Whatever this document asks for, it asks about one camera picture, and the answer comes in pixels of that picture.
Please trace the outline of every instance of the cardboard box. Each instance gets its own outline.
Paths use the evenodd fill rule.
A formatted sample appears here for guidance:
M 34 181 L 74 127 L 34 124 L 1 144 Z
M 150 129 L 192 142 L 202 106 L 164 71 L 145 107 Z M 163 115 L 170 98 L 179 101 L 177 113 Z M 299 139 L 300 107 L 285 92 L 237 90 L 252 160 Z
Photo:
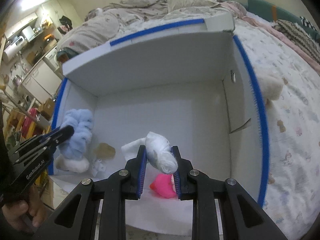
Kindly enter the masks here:
M 94 149 L 100 143 L 116 149 L 95 180 L 124 168 L 123 145 L 149 131 L 159 133 L 177 145 L 195 169 L 221 181 L 236 179 L 262 206 L 268 182 L 268 124 L 260 118 L 265 110 L 253 68 L 233 30 L 233 17 L 225 13 L 138 32 L 68 60 L 63 64 L 68 79 L 57 98 L 52 129 L 70 109 L 92 111 L 93 140 L 86 157 L 96 158 Z M 52 179 L 67 192 L 93 176 L 91 171 L 50 169 L 58 175 Z M 159 173 L 147 164 L 144 185 Z M 145 186 L 139 201 L 126 201 L 126 224 L 189 235 L 192 208 L 192 201 L 160 199 Z M 158 226 L 164 221 L 159 214 L 169 221 L 163 227 Z
M 50 118 L 52 117 L 53 110 L 54 110 L 54 101 L 51 98 L 48 98 L 47 101 L 41 106 L 39 106 L 38 108 L 38 111 L 47 120 L 50 120 Z

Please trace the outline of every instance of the blanket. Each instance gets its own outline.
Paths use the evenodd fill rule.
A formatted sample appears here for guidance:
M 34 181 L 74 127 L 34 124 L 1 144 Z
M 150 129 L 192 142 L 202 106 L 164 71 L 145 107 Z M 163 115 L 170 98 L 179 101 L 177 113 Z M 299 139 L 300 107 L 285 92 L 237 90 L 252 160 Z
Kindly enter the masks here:
M 57 44 L 57 51 L 71 49 L 76 54 L 100 46 L 114 38 L 121 30 L 138 21 L 160 19 L 168 13 L 166 0 L 129 0 L 111 3 L 98 10 L 81 26 L 72 29 Z

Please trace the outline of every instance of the finger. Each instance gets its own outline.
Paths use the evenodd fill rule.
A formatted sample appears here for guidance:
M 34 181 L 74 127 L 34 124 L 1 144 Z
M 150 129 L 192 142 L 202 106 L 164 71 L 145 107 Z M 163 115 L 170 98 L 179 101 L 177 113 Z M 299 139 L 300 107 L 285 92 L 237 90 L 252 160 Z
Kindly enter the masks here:
M 38 189 L 35 185 L 32 185 L 29 190 L 29 214 L 34 217 L 42 205 Z
M 21 215 L 28 211 L 28 204 L 24 200 L 20 200 L 11 205 L 4 205 L 2 212 L 8 221 L 17 220 Z
M 45 206 L 42 204 L 39 207 L 36 215 L 33 217 L 32 224 L 35 228 L 38 228 L 42 223 L 47 219 L 47 210 Z

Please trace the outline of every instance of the bedsheet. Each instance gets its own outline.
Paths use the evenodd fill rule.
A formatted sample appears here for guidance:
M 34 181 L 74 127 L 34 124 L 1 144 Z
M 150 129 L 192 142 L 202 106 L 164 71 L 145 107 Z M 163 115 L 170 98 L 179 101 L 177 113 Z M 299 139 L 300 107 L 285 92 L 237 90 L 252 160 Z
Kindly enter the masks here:
M 161 20 L 135 22 L 115 38 L 186 18 L 206 18 L 225 8 L 189 7 Z M 320 211 L 320 77 L 295 51 L 266 30 L 235 19 L 253 68 L 281 76 L 280 99 L 268 102 L 270 172 L 263 209 L 288 239 L 300 239 Z

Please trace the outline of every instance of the white plush toy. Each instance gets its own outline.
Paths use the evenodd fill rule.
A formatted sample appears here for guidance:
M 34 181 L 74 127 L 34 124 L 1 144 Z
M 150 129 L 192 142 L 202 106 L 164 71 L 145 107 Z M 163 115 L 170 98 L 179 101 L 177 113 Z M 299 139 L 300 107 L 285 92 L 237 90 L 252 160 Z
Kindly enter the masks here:
M 89 169 L 89 161 L 83 157 L 81 160 L 71 160 L 60 154 L 55 160 L 54 165 L 58 170 L 82 173 Z
M 264 103 L 267 103 L 267 99 L 278 100 L 284 85 L 282 78 L 270 70 L 261 68 L 255 68 L 255 74 L 259 82 Z

